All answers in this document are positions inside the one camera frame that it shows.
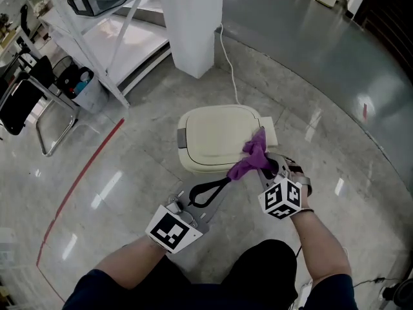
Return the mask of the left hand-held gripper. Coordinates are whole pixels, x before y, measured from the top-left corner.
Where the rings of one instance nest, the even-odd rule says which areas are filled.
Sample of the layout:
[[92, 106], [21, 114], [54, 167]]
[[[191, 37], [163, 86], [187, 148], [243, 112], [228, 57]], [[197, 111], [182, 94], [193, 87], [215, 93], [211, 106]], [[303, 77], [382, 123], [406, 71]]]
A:
[[176, 254], [209, 231], [209, 221], [224, 200], [231, 180], [227, 176], [193, 176], [160, 205], [145, 232]]

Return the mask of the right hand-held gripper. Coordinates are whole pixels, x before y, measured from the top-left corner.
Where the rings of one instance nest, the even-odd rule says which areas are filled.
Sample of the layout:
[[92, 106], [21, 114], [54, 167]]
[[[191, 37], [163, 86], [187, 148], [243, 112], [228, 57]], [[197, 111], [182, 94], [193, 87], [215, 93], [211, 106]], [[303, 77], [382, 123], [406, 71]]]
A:
[[258, 195], [263, 212], [282, 220], [307, 208], [302, 204], [302, 187], [307, 186], [307, 194], [311, 195], [312, 185], [301, 166], [280, 154], [267, 153], [265, 156], [268, 168], [257, 170], [263, 187], [263, 192]]

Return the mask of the purple cloth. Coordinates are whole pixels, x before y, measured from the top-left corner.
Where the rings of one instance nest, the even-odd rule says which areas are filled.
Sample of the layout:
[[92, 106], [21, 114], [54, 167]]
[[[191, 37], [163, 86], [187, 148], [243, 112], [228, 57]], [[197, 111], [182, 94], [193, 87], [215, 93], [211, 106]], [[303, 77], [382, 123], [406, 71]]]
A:
[[275, 168], [270, 164], [265, 156], [267, 149], [265, 128], [259, 130], [243, 146], [243, 152], [247, 154], [242, 160], [237, 162], [228, 172], [230, 180], [240, 180], [248, 171], [265, 169], [271, 172]]

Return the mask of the cream lidded trash bin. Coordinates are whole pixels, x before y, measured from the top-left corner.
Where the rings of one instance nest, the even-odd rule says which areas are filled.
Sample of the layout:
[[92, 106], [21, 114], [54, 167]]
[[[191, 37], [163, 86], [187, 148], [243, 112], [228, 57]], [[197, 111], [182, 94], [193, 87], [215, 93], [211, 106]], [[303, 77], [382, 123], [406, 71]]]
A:
[[278, 145], [274, 122], [246, 105], [195, 108], [177, 124], [177, 147], [182, 166], [195, 173], [230, 170], [247, 156], [245, 143], [263, 127], [265, 150]]

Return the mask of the person's right forearm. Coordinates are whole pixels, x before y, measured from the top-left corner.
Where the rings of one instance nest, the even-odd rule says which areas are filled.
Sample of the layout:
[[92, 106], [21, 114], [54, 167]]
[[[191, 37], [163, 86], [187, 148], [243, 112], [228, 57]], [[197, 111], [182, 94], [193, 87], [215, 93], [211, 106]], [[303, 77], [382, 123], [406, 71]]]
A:
[[[307, 186], [302, 187], [302, 204], [308, 204]], [[337, 274], [351, 275], [344, 248], [313, 212], [297, 213], [291, 217], [313, 285]]]

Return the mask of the person's left forearm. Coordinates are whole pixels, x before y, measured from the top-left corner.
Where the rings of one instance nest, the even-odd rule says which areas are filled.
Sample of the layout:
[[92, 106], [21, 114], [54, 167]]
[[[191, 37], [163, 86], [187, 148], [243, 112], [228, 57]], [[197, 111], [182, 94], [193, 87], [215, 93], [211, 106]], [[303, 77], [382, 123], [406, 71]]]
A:
[[103, 258], [95, 269], [106, 273], [125, 289], [138, 286], [166, 254], [148, 236], [125, 245]]

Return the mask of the person's legs in black shorts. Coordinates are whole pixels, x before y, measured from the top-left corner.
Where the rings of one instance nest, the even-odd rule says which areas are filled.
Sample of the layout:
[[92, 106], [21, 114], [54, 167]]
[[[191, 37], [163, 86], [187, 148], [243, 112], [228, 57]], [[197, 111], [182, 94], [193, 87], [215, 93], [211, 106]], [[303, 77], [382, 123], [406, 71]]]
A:
[[167, 257], [126, 294], [134, 310], [288, 310], [297, 298], [297, 260], [281, 240], [246, 250], [220, 284], [193, 284]]

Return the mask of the red floor tape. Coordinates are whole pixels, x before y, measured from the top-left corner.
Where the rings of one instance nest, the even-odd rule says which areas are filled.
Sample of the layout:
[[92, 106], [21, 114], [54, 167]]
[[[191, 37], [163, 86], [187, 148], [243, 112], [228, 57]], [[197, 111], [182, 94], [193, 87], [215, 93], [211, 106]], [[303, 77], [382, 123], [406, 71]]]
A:
[[81, 181], [81, 179], [83, 178], [83, 176], [86, 174], [87, 170], [90, 168], [90, 166], [93, 164], [93, 162], [95, 161], [95, 159], [99, 156], [99, 154], [101, 153], [101, 151], [104, 149], [104, 147], [107, 145], [107, 143], [112, 139], [112, 137], [114, 136], [114, 134], [120, 129], [120, 127], [123, 125], [123, 123], [125, 122], [124, 118], [121, 118], [118, 123], [115, 125], [115, 127], [110, 131], [110, 133], [107, 135], [107, 137], [103, 140], [103, 142], [100, 144], [100, 146], [97, 148], [97, 150], [93, 153], [93, 155], [90, 157], [90, 159], [87, 161], [86, 165], [83, 167], [83, 169], [81, 170], [81, 172], [79, 173], [79, 175], [76, 177], [76, 179], [74, 180], [72, 186], [69, 188], [68, 192], [66, 193], [65, 197], [63, 198], [61, 204], [59, 205], [59, 207], [57, 208], [57, 211], [54, 215], [54, 217], [52, 218], [51, 222], [48, 225], [48, 228], [45, 232], [45, 235], [43, 236], [40, 248], [39, 248], [39, 252], [36, 258], [36, 262], [35, 262], [35, 266], [39, 267], [39, 263], [41, 261], [41, 256], [42, 256], [42, 252], [43, 252], [43, 247], [46, 244], [46, 241], [48, 239], [48, 236], [56, 222], [56, 220], [58, 219], [59, 215], [61, 214], [61, 211], [63, 210], [64, 206], [66, 205], [67, 201], [69, 200], [69, 198], [71, 197], [73, 191], [76, 189], [78, 183]]

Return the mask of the grey waste bin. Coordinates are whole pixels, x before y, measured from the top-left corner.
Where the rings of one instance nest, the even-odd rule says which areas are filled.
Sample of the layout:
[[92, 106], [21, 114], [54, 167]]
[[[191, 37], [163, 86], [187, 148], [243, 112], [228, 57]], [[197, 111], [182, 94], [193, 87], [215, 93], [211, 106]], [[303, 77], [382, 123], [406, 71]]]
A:
[[97, 114], [108, 103], [108, 93], [98, 77], [87, 67], [75, 73], [74, 82], [69, 86], [74, 95], [72, 101], [91, 114]]

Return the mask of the person's navy shirt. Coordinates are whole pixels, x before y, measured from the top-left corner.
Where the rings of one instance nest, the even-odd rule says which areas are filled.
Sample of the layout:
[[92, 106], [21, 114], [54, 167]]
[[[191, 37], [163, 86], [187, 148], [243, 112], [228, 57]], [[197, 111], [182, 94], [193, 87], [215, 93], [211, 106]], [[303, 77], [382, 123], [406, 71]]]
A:
[[[77, 283], [62, 310], [288, 310], [280, 295], [269, 301], [240, 296], [219, 284], [190, 284], [184, 296], [167, 300], [154, 291], [127, 290], [106, 273], [92, 270]], [[328, 277], [313, 288], [303, 310], [358, 310], [352, 279], [345, 274]]]

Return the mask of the white metal shelving rack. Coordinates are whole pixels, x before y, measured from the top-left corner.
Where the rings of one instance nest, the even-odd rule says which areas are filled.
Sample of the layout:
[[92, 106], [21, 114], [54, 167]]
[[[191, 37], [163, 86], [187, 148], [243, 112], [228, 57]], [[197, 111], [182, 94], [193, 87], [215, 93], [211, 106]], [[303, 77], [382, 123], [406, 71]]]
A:
[[[26, 0], [31, 6], [36, 0]], [[171, 53], [166, 28], [135, 18], [162, 13], [160, 0], [127, 0], [97, 17], [74, 13], [67, 0], [43, 0], [39, 20], [52, 39], [124, 106], [126, 95]]]

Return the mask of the black scooter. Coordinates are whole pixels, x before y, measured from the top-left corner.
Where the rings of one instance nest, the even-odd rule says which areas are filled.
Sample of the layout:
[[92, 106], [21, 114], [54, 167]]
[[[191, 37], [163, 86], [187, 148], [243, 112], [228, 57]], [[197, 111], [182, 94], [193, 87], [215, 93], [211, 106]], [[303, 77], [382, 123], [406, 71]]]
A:
[[413, 310], [413, 278], [384, 287], [381, 296], [384, 300], [393, 302], [399, 310]]

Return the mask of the black mesh waste bin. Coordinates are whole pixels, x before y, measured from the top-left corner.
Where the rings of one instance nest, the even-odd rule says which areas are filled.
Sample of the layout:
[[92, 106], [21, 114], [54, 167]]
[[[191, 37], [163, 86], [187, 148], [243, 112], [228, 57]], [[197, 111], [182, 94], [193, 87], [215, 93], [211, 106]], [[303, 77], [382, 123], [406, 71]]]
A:
[[79, 65], [71, 56], [61, 58], [52, 68], [55, 85], [59, 90], [74, 88], [78, 80]]

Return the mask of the dark wooden staircase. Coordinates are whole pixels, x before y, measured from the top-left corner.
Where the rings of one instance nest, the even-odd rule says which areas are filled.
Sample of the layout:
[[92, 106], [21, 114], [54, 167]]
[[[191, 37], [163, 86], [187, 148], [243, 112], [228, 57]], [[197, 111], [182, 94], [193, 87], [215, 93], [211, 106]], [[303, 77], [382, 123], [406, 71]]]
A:
[[381, 42], [413, 81], [413, 0], [363, 0], [354, 21]]

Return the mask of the black chair with chrome legs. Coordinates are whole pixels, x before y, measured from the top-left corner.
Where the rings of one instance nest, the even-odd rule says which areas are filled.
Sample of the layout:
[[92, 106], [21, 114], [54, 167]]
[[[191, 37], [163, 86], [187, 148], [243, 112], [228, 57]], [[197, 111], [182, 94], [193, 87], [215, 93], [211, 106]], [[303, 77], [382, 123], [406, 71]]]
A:
[[[50, 157], [78, 121], [79, 107], [70, 101], [55, 85], [55, 75], [48, 57], [43, 56], [30, 71], [21, 71], [11, 84], [3, 85], [0, 78], [0, 123], [6, 131], [17, 136], [25, 126], [25, 121], [41, 98], [48, 100], [47, 106], [41, 111], [35, 123], [35, 129], [44, 156]], [[64, 131], [46, 149], [43, 141], [40, 121], [43, 115], [53, 105], [59, 105], [70, 114], [70, 121]]]

